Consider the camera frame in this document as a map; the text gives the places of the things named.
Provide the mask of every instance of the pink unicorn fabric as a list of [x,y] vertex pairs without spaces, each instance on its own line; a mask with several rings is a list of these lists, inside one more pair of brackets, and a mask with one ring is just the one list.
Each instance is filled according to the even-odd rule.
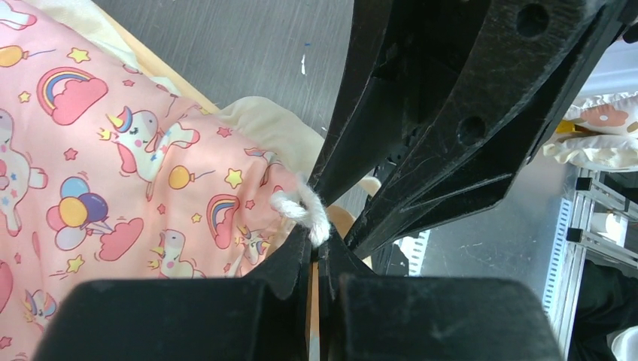
[[245,275],[296,178],[189,99],[0,0],[0,359],[99,278]]

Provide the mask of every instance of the white rope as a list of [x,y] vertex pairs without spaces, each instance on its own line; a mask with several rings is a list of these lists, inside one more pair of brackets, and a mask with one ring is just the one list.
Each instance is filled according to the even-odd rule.
[[321,246],[330,237],[330,221],[321,199],[305,183],[301,176],[297,177],[297,191],[286,193],[277,191],[270,198],[270,205],[284,217],[310,229],[312,247]]

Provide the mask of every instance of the purple balloon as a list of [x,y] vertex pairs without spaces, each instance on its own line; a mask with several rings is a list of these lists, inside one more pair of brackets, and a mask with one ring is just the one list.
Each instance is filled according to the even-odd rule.
[[106,201],[95,193],[84,193],[79,196],[80,202],[87,208],[87,223],[106,219],[108,206]]

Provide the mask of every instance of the yellow balloon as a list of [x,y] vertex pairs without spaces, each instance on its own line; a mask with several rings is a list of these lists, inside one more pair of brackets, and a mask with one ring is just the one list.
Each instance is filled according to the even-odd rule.
[[20,60],[26,59],[28,56],[29,52],[23,51],[22,48],[17,45],[0,47],[0,66],[9,68],[10,66],[16,65]]
[[89,216],[87,207],[75,197],[66,197],[59,204],[62,222],[69,227],[79,227],[84,224]]
[[174,190],[180,190],[188,185],[188,182],[194,181],[194,173],[189,173],[188,169],[182,165],[178,165],[173,168],[169,175],[169,186]]

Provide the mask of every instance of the screw hole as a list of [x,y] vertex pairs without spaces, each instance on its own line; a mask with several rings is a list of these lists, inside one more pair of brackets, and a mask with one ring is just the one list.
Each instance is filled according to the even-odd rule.
[[516,31],[520,36],[533,38],[541,35],[549,25],[549,14],[542,5],[529,4],[518,12]]
[[462,145],[470,146],[485,138],[485,122],[479,117],[462,120],[457,129],[457,136]]

